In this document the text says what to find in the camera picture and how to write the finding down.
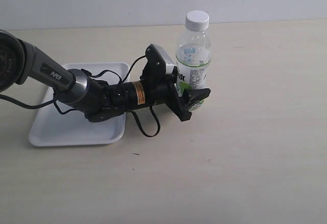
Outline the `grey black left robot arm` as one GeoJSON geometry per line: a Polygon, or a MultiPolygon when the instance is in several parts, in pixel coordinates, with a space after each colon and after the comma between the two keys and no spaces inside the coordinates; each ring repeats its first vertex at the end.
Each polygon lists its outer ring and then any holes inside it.
{"type": "Polygon", "coordinates": [[[165,104],[181,120],[206,99],[210,89],[178,94],[177,67],[159,45],[147,47],[147,63],[138,81],[108,84],[85,69],[65,69],[36,46],[1,31],[1,90],[33,78],[54,90],[54,100],[80,111],[90,122],[102,122],[137,109],[165,104]]]}

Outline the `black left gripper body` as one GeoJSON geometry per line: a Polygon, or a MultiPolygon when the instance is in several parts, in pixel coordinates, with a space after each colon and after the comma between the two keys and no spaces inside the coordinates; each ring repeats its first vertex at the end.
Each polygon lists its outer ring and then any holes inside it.
{"type": "Polygon", "coordinates": [[[124,92],[126,108],[130,111],[165,104],[180,121],[191,119],[192,113],[183,104],[172,81],[160,81],[155,87],[146,80],[127,82],[124,92]]]}

